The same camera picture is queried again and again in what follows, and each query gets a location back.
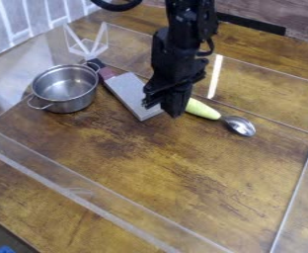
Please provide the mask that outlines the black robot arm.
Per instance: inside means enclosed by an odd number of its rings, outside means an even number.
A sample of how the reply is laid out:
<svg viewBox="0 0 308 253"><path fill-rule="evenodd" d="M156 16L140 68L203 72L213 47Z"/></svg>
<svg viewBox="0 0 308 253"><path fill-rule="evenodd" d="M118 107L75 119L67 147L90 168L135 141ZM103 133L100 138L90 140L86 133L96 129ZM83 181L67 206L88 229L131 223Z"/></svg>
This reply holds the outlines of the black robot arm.
<svg viewBox="0 0 308 253"><path fill-rule="evenodd" d="M219 21L215 0L164 0L168 26L154 34L154 76L144 87L143 105L174 117L186 110L192 86L206 77L207 56L215 45Z"/></svg>

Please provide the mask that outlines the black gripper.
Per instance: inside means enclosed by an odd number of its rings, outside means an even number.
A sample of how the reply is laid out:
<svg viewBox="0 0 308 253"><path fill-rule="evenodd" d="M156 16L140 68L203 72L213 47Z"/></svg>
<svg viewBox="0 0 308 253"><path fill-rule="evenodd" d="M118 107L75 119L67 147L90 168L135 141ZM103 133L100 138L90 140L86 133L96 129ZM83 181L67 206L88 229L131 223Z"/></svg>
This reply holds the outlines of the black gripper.
<svg viewBox="0 0 308 253"><path fill-rule="evenodd" d="M178 118L186 111L192 85L205 78L209 63L207 58L155 55L154 76L144 88L146 108L160 105L170 116Z"/></svg>

